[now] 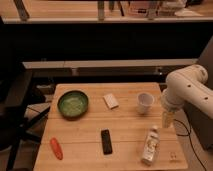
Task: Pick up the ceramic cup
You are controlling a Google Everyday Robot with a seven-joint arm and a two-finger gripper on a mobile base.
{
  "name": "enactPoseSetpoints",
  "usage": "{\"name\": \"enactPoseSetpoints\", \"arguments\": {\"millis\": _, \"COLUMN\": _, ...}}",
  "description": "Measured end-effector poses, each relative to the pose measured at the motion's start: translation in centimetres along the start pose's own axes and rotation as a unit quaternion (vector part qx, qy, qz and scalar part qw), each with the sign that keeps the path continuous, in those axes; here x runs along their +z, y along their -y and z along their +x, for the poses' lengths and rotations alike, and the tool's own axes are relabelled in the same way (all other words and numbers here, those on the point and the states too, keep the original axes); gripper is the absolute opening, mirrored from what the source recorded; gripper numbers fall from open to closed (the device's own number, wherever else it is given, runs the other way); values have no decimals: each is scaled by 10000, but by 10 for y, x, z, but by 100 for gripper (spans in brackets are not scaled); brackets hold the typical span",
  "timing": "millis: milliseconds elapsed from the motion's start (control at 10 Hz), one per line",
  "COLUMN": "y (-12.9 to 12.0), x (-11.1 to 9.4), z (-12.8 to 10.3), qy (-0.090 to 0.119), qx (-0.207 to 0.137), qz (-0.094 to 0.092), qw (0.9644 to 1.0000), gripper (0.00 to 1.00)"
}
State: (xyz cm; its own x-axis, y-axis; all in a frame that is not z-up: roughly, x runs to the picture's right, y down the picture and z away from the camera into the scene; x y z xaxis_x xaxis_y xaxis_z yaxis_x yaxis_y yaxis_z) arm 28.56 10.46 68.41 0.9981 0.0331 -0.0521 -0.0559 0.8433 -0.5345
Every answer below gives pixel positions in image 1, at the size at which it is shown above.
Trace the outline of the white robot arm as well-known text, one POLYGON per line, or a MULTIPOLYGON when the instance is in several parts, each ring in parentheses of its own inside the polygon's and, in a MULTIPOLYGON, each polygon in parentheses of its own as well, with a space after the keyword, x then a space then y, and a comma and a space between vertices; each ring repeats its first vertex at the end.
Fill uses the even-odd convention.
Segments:
POLYGON ((178 69, 166 77, 167 88, 161 94, 162 127, 168 128, 174 113, 189 102, 213 119, 213 90, 205 86, 207 70, 198 64, 178 69))

